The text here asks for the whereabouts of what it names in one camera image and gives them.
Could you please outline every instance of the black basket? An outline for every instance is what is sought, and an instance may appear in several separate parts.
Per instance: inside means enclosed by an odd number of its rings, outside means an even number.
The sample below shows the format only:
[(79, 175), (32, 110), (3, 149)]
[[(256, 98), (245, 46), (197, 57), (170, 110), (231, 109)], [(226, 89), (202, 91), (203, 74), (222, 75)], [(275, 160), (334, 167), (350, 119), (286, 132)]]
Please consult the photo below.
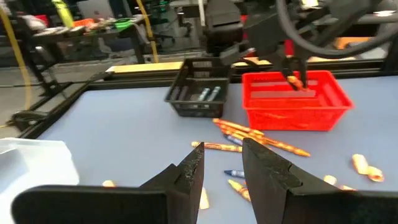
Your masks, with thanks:
[[(230, 66), (223, 65), (219, 58), (185, 59), (165, 101), (180, 116), (220, 118), (233, 70)], [(208, 101), (217, 86), (220, 91), (214, 100)], [(210, 92), (203, 101), (199, 101), (205, 88), (209, 88)]]

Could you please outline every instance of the red plastic basket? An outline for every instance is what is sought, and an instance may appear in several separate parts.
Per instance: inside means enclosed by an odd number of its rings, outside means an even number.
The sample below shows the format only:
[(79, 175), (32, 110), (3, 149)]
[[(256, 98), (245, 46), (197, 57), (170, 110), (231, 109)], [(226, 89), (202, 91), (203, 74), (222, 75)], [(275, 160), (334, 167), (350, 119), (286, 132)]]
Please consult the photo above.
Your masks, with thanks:
[(354, 107), (329, 71), (308, 71), (307, 76), (308, 91), (293, 91), (280, 72), (244, 74), (243, 108), (250, 127), (329, 131)]

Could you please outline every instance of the workbench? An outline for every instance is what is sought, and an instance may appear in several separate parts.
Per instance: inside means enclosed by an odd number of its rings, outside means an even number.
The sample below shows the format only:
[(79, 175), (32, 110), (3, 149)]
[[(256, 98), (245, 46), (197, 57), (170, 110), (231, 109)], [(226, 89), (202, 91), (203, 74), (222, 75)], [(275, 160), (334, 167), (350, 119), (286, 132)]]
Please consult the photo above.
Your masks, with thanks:
[[(113, 67), (112, 71), (125, 72), (124, 68)], [(339, 83), (355, 109), (348, 111), (332, 131), (264, 131), (266, 136), (300, 147), (312, 156), (272, 150), (318, 178), (335, 176), (337, 185), (395, 191), (398, 76), (353, 78)], [(80, 185), (101, 185), (110, 179), (118, 186), (139, 186), (170, 163), (178, 164), (193, 149), (192, 141), (230, 144), (211, 119), (179, 117), (164, 102), (168, 87), (143, 87), (148, 86), (131, 80), (86, 84), (20, 137), (64, 141), (72, 153)], [(230, 84), (223, 119), (247, 126), (241, 92), (241, 84)], [(356, 153), (364, 154), (372, 166), (380, 168), (385, 181), (376, 183), (358, 175), (351, 163)], [(230, 177), (223, 173), (242, 168), (239, 153), (205, 151), (203, 186), (210, 209), (199, 211), (199, 224), (256, 223), (251, 204), (229, 186)]]

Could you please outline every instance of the clear plastic container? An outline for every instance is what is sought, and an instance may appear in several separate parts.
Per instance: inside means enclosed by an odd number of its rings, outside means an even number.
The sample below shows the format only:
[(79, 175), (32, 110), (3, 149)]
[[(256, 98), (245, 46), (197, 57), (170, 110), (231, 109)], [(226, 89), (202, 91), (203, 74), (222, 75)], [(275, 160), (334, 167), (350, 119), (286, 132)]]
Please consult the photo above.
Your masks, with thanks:
[(72, 155), (62, 141), (0, 139), (0, 223), (14, 223), (11, 203), (40, 185), (77, 185)]

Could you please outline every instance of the yellow cable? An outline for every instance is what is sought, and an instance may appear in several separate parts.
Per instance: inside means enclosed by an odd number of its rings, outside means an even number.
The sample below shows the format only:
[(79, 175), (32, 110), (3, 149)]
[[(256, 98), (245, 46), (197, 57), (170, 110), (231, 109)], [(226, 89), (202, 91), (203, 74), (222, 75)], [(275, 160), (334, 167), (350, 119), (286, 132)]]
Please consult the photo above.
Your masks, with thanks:
[(22, 53), (19, 48), (18, 41), (15, 38), (15, 33), (11, 26), (11, 21), (9, 20), (7, 14), (3, 11), (3, 9), (1, 7), (0, 7), (0, 17), (1, 17), (2, 23), (4, 24), (4, 28), (6, 29), (7, 36), (10, 39), (11, 47), (14, 50), (14, 54), (15, 54), (15, 58), (17, 59), (19, 70), (21, 71), (22, 77), (24, 78), (24, 81), (25, 81), (25, 109), (29, 110), (30, 99), (32, 98), (32, 95), (31, 95), (32, 90), (30, 87), (30, 78), (29, 78), (29, 74), (27, 73), (25, 61), (22, 57)]
[[(152, 33), (152, 28), (150, 27), (150, 22), (149, 22), (149, 18), (147, 15), (147, 12), (145, 11), (144, 5), (142, 4), (141, 0), (136, 0), (139, 10), (141, 10), (142, 15), (144, 16), (144, 21), (145, 21), (145, 25), (147, 27), (147, 33), (148, 33), (148, 37), (150, 39), (152, 39), (154, 37), (153, 33)], [(156, 49), (156, 43), (152, 40), (150, 42), (150, 46), (152, 47), (152, 53), (154, 54), (154, 60), (155, 63), (159, 63), (159, 59), (157, 58), (157, 49)]]

